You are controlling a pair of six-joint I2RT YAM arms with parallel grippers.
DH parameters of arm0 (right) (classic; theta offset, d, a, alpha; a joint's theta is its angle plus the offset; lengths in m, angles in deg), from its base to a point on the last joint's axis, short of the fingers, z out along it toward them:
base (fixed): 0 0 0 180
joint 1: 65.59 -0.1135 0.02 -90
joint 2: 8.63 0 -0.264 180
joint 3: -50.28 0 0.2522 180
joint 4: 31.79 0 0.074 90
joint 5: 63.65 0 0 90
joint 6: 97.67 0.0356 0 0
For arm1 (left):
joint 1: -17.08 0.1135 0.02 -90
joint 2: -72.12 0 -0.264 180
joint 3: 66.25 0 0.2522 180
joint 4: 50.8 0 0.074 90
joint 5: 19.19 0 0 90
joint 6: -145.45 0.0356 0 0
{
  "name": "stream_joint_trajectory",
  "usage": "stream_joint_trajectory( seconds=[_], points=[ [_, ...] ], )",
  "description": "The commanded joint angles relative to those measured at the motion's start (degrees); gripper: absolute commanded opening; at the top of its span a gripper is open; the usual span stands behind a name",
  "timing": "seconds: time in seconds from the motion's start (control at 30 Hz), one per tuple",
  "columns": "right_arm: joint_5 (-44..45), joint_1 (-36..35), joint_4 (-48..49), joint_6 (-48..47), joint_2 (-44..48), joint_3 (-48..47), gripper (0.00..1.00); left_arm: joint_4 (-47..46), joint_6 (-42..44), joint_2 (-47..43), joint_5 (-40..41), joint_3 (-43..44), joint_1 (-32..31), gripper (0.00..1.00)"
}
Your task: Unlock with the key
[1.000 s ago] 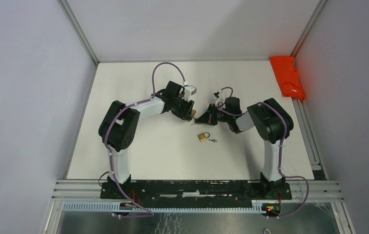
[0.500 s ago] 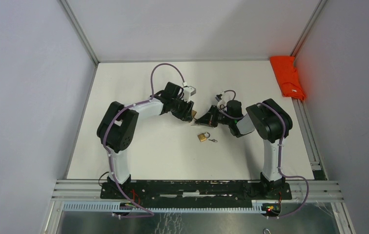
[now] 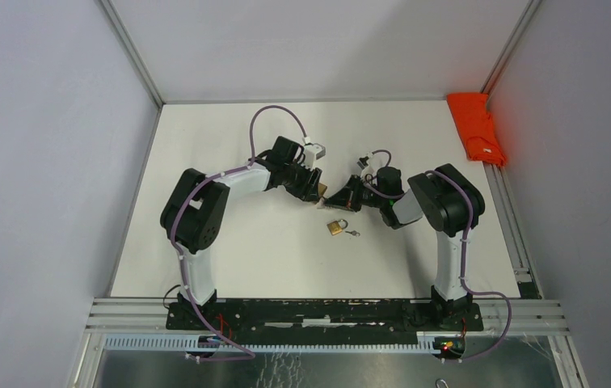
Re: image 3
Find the large brass padlock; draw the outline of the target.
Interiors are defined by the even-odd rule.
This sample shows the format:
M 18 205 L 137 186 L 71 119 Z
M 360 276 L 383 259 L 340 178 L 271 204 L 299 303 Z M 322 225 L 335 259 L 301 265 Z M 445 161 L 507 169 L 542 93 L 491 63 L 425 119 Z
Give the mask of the large brass padlock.
M 324 199 L 324 195 L 327 191 L 327 186 L 324 183 L 318 183 L 317 184 L 317 200 L 315 201 L 315 203 L 321 203 Z

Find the small brass padlock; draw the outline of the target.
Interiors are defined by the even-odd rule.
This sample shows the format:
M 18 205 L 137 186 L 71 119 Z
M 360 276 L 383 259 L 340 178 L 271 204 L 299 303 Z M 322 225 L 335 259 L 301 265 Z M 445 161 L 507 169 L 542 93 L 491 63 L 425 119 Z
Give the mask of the small brass padlock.
M 348 228 L 348 221 L 338 219 L 327 223 L 327 229 L 332 236 L 343 233 Z

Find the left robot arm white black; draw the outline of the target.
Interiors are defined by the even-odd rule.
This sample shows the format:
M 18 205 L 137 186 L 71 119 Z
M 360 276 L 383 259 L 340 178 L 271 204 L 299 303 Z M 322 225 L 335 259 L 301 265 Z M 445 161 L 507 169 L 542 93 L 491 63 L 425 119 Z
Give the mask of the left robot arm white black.
M 221 230 L 227 205 L 244 196 L 282 187 L 307 203 L 320 201 L 326 187 L 314 164 L 326 154 L 318 143 L 300 145 L 279 136 L 270 150 L 246 165 L 206 175 L 189 168 L 180 176 L 160 217 L 161 227 L 178 252 L 183 295 L 191 302 L 186 319 L 197 329 L 211 327 L 217 318 L 209 302 L 217 292 L 210 247 Z

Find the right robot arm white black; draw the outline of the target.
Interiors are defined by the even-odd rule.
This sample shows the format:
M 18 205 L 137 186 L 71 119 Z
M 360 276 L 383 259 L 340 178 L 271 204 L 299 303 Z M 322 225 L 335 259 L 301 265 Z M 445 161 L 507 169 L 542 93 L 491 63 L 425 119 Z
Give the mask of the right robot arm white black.
M 469 234 L 484 213 L 481 192 L 452 164 L 410 177 L 402 189 L 402 173 L 382 167 L 371 178 L 353 175 L 323 204 L 358 212 L 367 206 L 380 211 L 384 223 L 400 229 L 421 219 L 436 232 L 437 271 L 431 287 L 429 317 L 449 330 L 469 314 L 474 293 L 466 285 Z

